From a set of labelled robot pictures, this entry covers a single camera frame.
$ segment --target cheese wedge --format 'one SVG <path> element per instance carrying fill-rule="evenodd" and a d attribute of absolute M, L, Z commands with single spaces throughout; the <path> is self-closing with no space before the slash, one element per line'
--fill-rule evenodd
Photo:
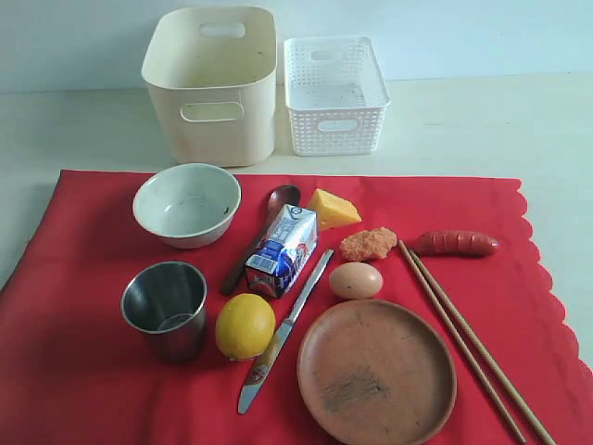
<path fill-rule="evenodd" d="M 320 232 L 362 221 L 356 207 L 350 201 L 320 188 L 315 189 L 307 207 L 317 213 L 317 228 Z"/>

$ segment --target brown egg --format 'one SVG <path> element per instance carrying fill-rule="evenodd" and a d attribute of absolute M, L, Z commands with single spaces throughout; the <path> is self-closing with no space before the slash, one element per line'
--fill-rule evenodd
<path fill-rule="evenodd" d="M 383 287 L 383 277 L 366 262 L 347 262 L 330 274 L 330 288 L 342 299 L 369 299 Z"/>

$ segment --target white plastic basket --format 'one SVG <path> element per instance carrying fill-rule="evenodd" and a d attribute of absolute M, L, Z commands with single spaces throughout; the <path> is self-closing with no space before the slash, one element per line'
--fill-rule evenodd
<path fill-rule="evenodd" d="M 158 22 L 142 76 L 181 163 L 246 166 L 274 146 L 276 31 L 259 7 L 187 7 Z"/>
<path fill-rule="evenodd" d="M 296 154 L 358 155 L 377 148 L 390 98 L 370 39 L 289 39 L 284 64 Z"/>

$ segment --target stainless steel cup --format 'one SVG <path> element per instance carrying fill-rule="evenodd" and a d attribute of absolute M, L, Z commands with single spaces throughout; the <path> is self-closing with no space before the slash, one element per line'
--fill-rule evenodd
<path fill-rule="evenodd" d="M 206 280 L 196 267 L 180 261 L 160 262 L 127 285 L 121 313 L 163 361 L 185 362 L 204 343 L 206 294 Z"/>

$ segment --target lemon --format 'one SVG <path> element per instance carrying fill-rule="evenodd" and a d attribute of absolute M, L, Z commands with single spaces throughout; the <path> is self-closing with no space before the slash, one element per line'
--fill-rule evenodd
<path fill-rule="evenodd" d="M 276 316 L 270 303 L 255 294 L 232 297 L 216 319 L 216 346 L 231 360 L 260 355 L 270 343 Z"/>

